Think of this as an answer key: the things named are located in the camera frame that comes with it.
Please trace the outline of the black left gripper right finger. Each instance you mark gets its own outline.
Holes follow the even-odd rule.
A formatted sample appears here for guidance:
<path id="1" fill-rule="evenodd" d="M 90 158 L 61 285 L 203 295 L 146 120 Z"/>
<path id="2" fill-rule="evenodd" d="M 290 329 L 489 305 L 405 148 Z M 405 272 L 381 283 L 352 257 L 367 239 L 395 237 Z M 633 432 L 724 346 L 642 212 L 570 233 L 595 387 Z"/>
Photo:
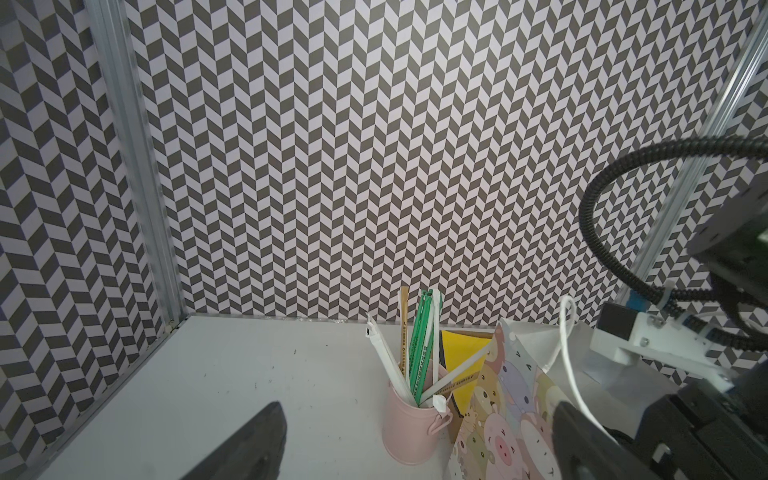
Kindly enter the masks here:
<path id="1" fill-rule="evenodd" d="M 658 479 L 572 404 L 557 406 L 552 441 L 563 479 Z"/>

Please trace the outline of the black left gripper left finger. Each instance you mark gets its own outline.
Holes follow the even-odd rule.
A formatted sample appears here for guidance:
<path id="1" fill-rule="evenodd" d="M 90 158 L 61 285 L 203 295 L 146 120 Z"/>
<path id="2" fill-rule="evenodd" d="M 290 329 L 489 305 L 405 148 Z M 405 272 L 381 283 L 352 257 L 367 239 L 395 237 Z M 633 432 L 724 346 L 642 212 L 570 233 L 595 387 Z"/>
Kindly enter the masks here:
<path id="1" fill-rule="evenodd" d="M 278 401 L 271 402 L 182 479 L 277 479 L 286 440 L 284 410 Z"/>

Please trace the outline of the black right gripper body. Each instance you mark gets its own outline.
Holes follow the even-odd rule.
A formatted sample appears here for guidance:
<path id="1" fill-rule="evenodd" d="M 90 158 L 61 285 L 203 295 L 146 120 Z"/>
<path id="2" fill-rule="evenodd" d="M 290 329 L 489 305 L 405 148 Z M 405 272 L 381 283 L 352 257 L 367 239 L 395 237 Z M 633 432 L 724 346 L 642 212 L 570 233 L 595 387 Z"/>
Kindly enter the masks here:
<path id="1" fill-rule="evenodd" d="M 662 479 L 767 477 L 767 364 L 721 393 L 699 380 L 649 406 L 630 450 Z"/>

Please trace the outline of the white patterned gift bag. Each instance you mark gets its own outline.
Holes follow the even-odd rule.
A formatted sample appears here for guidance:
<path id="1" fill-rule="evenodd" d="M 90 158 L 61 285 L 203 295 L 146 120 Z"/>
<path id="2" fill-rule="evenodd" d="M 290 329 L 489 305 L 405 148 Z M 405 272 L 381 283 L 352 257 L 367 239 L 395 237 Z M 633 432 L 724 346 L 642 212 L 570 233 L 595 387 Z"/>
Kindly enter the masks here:
<path id="1" fill-rule="evenodd" d="M 678 390 L 643 361 L 593 352 L 591 327 L 503 320 L 496 327 L 445 469 L 447 479 L 558 479 L 554 412 L 582 400 L 607 430 L 634 437 L 644 410 Z"/>

